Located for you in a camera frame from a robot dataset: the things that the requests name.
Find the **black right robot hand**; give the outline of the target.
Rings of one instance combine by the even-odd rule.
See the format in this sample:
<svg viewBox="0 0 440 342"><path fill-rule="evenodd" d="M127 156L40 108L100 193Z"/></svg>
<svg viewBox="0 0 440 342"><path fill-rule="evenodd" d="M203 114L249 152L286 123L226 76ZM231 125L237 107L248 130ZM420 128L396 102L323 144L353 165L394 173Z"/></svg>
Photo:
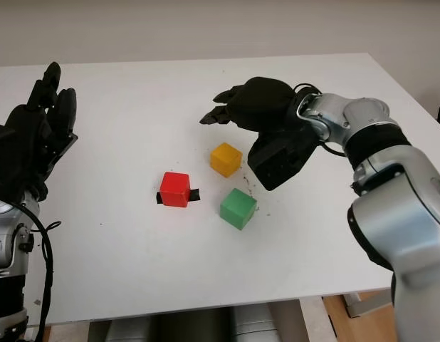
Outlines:
<svg viewBox="0 0 440 342"><path fill-rule="evenodd" d="M305 126L290 112L295 91L276 79L253 77L221 92L213 101L217 106L202 117L202 125L233 122L239 128L260 133L296 132Z"/></svg>

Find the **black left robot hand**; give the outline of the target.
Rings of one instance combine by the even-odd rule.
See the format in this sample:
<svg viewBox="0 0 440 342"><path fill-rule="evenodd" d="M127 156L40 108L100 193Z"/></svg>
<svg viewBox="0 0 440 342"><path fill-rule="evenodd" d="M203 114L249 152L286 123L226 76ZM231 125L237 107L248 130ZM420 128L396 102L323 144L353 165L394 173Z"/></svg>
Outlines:
<svg viewBox="0 0 440 342"><path fill-rule="evenodd" d="M5 127L17 141L17 170L6 183L6 198L18 202L24 192L38 201L47 194L45 181L56 163L78 139L73 132L77 99L73 88L58 90L61 67L52 62L33 86L27 103L15 107Z"/></svg>

